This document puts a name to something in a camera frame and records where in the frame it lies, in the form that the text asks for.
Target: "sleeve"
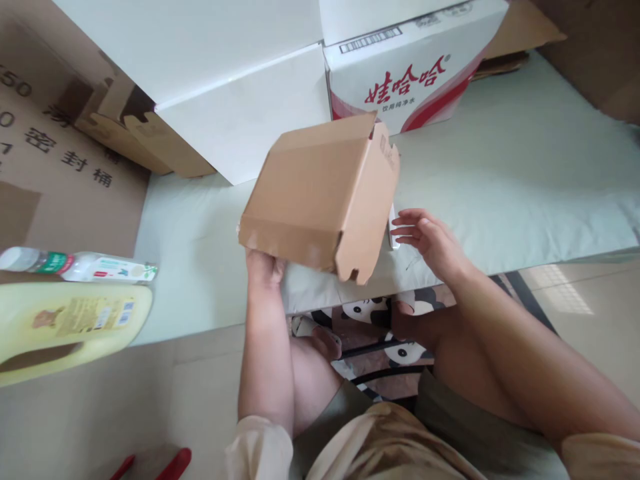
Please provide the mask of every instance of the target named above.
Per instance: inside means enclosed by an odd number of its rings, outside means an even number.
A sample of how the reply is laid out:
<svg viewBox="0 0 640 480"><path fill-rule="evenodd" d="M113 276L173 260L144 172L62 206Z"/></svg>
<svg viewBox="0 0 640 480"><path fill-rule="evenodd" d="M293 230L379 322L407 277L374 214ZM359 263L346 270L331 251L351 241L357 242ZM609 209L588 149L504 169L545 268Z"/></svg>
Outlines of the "sleeve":
<svg viewBox="0 0 640 480"><path fill-rule="evenodd" d="M235 440L225 449L229 480L285 480L293 458L287 431L269 420L250 416L236 426Z"/></svg>
<svg viewBox="0 0 640 480"><path fill-rule="evenodd" d="M571 480L640 478L640 443L615 435L572 435L562 457Z"/></svg>

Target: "barcode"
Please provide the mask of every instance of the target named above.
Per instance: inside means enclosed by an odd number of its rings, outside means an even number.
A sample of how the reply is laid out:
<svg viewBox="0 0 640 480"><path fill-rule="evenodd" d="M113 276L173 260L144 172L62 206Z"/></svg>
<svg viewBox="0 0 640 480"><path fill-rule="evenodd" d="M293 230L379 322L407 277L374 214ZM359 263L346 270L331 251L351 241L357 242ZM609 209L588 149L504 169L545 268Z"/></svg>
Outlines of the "barcode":
<svg viewBox="0 0 640 480"><path fill-rule="evenodd" d="M398 35L402 35L402 31L400 30L400 28L394 27L390 30L374 33L373 35L369 35L368 37L362 37L358 40L340 45L340 52L348 53L350 51L368 47L369 45L381 42L382 40L388 40L390 38L397 37Z"/></svg>
<svg viewBox="0 0 640 480"><path fill-rule="evenodd" d="M118 326L121 327L122 325L128 324L130 316L131 316L130 310L122 312L122 315L120 315L120 320L118 320Z"/></svg>
<svg viewBox="0 0 640 480"><path fill-rule="evenodd" d="M111 308L104 307L102 309L102 312L100 312L100 315L98 315L98 320L95 322L95 327L93 329L100 330L102 327L104 327L107 320L109 319L110 314L111 314Z"/></svg>

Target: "floor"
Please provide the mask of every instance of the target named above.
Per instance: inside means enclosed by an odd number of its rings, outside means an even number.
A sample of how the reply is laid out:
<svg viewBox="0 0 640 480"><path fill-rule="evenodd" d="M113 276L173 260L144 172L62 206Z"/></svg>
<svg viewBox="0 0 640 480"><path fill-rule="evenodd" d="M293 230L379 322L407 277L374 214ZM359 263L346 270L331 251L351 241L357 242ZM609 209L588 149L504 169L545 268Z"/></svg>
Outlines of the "floor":
<svg viewBox="0 0 640 480"><path fill-rule="evenodd" d="M521 272L564 340L640 407L640 261ZM154 478L178 447L184 479L218 478L233 438L243 328L126 349L0 389L0 476L109 478L137 453Z"/></svg>

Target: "table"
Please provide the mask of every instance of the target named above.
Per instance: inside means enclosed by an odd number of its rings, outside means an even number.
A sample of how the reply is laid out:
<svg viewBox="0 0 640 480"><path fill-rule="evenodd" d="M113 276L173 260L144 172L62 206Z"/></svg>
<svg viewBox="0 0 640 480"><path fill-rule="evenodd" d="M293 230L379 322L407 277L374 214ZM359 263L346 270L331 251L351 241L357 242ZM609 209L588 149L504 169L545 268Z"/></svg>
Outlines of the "table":
<svg viewBox="0 0 640 480"><path fill-rule="evenodd" d="M391 140L396 210L428 208L488 274L640 245L640 132L592 108L536 53L472 83L451 120ZM245 321L236 228L253 184L153 176L135 256L160 268L132 345ZM283 300L296 313L437 283L412 248L383 245L366 286L290 265Z"/></svg>

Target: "bottle cap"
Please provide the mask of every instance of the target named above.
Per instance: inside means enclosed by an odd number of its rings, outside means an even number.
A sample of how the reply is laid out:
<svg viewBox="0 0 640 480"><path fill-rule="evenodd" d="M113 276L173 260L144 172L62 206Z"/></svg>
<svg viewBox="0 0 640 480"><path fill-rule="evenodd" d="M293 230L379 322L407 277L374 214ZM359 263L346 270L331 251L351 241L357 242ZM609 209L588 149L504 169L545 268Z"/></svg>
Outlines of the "bottle cap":
<svg viewBox="0 0 640 480"><path fill-rule="evenodd" d="M11 247L0 255L0 270L26 271L40 256L40 250L28 247Z"/></svg>

